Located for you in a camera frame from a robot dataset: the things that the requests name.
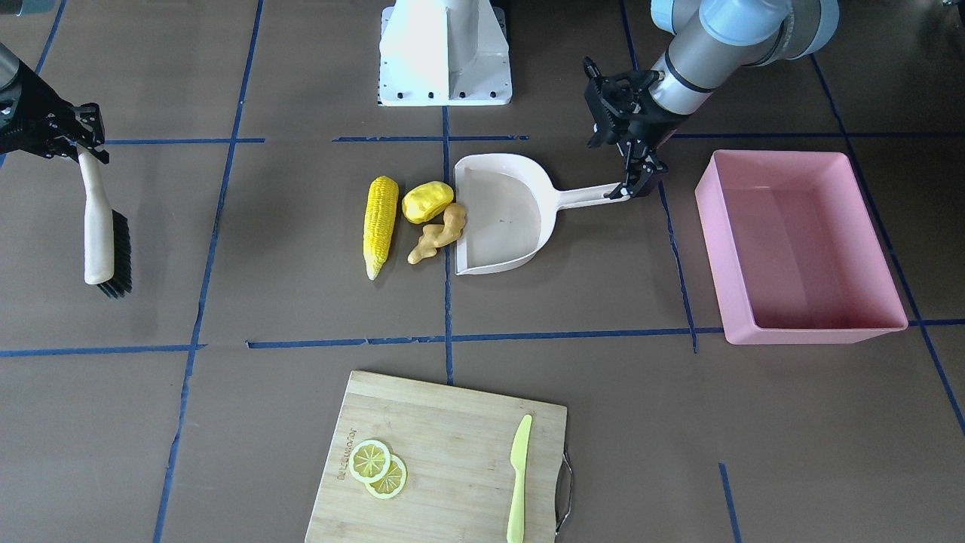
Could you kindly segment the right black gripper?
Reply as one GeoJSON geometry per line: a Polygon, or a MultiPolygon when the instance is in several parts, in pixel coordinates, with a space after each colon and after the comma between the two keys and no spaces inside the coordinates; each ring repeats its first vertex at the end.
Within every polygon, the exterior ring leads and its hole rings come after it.
{"type": "Polygon", "coordinates": [[[63,100],[30,66],[18,62],[14,78],[2,88],[1,154],[24,151],[78,162],[89,155],[109,164],[105,141],[99,104],[63,100]]]}

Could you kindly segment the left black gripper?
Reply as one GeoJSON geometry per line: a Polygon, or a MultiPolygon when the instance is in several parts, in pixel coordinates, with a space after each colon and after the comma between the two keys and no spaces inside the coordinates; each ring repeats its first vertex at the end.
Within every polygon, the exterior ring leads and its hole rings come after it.
{"type": "Polygon", "coordinates": [[[672,131],[672,113],[659,106],[651,93],[664,72],[649,69],[605,76],[589,57],[583,58],[583,70],[588,77],[584,100],[594,128],[587,147],[617,146],[623,158],[623,179],[609,197],[650,195],[668,172],[656,151],[672,131]]]}

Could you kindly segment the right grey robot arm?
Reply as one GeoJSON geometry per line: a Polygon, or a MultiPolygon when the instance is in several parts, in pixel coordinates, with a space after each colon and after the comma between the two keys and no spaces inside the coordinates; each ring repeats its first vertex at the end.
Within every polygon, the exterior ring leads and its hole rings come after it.
{"type": "Polygon", "coordinates": [[[97,103],[62,99],[30,66],[1,45],[1,154],[22,151],[78,161],[76,148],[109,164],[97,103]]]}

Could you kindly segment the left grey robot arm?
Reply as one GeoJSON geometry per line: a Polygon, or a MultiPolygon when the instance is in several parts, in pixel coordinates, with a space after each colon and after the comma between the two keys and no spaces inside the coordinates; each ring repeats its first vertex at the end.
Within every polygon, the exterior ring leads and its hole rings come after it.
{"type": "Polygon", "coordinates": [[[611,200],[646,196],[666,172],[658,148],[741,66],[819,51],[840,21],[837,1],[654,1],[651,19],[672,41],[647,71],[603,75],[583,58],[594,120],[589,148],[615,145],[623,179],[611,200]]]}

